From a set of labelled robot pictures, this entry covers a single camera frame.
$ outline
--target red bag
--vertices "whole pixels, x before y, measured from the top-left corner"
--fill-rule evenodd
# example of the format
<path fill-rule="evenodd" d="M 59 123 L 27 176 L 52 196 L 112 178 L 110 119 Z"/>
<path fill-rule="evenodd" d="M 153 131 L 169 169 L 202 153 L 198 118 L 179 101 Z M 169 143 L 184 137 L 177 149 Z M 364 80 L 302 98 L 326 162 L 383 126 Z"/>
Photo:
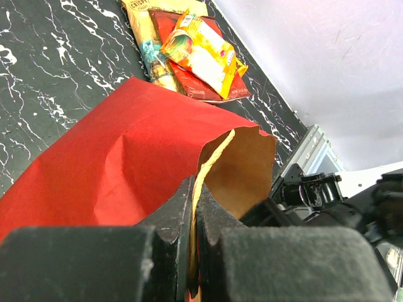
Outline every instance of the red bag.
<path fill-rule="evenodd" d="M 149 13 L 151 19 L 154 22 L 156 30 L 161 37 L 161 41 L 164 43 L 169 34 L 174 30 L 175 24 L 181 15 L 156 9 L 149 9 Z M 222 36 L 221 31 L 218 28 L 214 18 L 201 18 L 204 22 L 207 23 L 209 27 L 211 27 L 216 33 Z M 247 90 L 244 81 L 238 73 L 236 74 L 234 81 L 232 82 L 228 98 L 223 99 L 208 84 L 197 78 L 191 72 L 184 70 L 182 67 L 172 61 L 168 61 L 167 63 L 171 64 L 171 67 L 173 68 L 178 81 L 182 84 L 186 95 L 191 98 L 199 99 L 207 103 L 224 103 L 251 95 L 251 93 Z"/>
<path fill-rule="evenodd" d="M 270 190 L 274 137 L 234 113 L 131 78 L 44 151 L 0 199 L 0 240 L 22 226 L 134 225 L 196 174 L 204 145 L 213 148 L 233 128 L 247 131 L 238 143 L 258 154 L 245 162 L 242 148 L 229 148 L 227 160 L 232 154 L 239 159 L 226 168 L 225 182 L 232 186 L 232 175 L 243 172 L 231 167 L 243 171 L 243 163 L 252 174 L 260 171 L 261 181 L 251 178 L 255 186 L 263 184 L 257 203 Z"/>

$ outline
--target marble surface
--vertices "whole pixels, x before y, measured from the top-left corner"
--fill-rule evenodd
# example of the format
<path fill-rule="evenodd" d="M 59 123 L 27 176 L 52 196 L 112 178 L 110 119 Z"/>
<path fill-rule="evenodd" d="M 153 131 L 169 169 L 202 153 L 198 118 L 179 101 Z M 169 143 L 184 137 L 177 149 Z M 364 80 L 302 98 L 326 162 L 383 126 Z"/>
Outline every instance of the marble surface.
<path fill-rule="evenodd" d="M 244 80 L 252 96 L 221 107 L 278 138 L 278 172 L 306 127 L 214 4 L 206 2 L 249 66 Z M 147 79 L 119 1 L 0 0 L 0 197 L 41 152 L 130 76 Z"/>

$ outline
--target yellow rope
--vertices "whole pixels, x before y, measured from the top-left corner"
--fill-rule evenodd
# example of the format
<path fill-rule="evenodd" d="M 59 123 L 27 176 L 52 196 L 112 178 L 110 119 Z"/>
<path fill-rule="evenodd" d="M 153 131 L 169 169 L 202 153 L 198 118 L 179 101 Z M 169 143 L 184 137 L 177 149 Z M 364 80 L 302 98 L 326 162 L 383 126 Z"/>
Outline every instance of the yellow rope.
<path fill-rule="evenodd" d="M 224 149 L 229 145 L 235 136 L 235 130 L 232 129 L 225 140 L 214 150 L 212 156 L 200 167 L 200 172 L 196 177 L 195 185 L 193 187 L 193 195 L 191 200 L 191 223 L 190 223 L 190 261 L 189 261 L 189 273 L 193 277 L 196 274 L 197 268 L 197 229 L 196 229 L 196 209 L 197 202 L 200 199 L 202 193 L 202 186 L 204 180 L 214 165 L 214 163 L 220 158 Z"/>

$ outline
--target candy bag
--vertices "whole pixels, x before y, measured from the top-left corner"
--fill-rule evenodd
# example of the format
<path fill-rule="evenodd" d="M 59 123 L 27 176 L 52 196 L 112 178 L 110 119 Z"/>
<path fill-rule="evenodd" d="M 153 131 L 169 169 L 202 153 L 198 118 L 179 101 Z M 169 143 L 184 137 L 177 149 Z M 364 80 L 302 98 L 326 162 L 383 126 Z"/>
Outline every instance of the candy bag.
<path fill-rule="evenodd" d="M 149 10 L 151 19 L 154 23 L 156 31 L 164 43 L 169 34 L 175 29 L 175 24 L 178 21 L 180 14 L 158 9 Z M 217 26 L 215 19 L 212 17 L 200 17 L 209 27 L 212 28 L 218 35 L 222 36 L 220 28 Z M 247 90 L 244 81 L 236 72 L 232 82 L 228 99 L 224 100 L 216 93 L 208 84 L 197 78 L 190 71 L 185 70 L 172 60 L 168 60 L 167 64 L 171 65 L 176 78 L 181 83 L 187 96 L 206 103 L 224 103 L 235 99 L 250 96 L 251 93 Z"/>
<path fill-rule="evenodd" d="M 195 0 L 122 0 L 122 5 L 127 10 L 130 26 L 150 81 L 184 94 L 172 67 L 166 64 L 167 58 L 160 51 L 161 39 L 156 33 L 148 10 L 154 8 L 183 13 L 189 9 L 192 13 L 206 16 L 208 14 L 206 4 Z"/>
<path fill-rule="evenodd" d="M 247 70 L 236 59 L 234 47 L 189 10 L 179 18 L 161 52 L 192 71 L 224 99 L 228 98 L 235 72 L 242 77 Z"/>

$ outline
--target barcode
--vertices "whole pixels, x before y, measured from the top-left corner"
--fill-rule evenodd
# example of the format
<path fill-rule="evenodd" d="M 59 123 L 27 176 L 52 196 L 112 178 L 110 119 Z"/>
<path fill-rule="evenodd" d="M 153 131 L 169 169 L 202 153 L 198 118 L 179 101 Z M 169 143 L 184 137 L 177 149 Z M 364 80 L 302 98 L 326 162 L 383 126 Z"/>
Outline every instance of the barcode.
<path fill-rule="evenodd" d="M 189 26 L 189 24 L 192 20 L 193 20 L 193 16 L 191 14 L 188 14 L 186 17 L 184 17 L 183 21 L 181 22 L 181 26 L 179 26 L 179 27 Z"/>

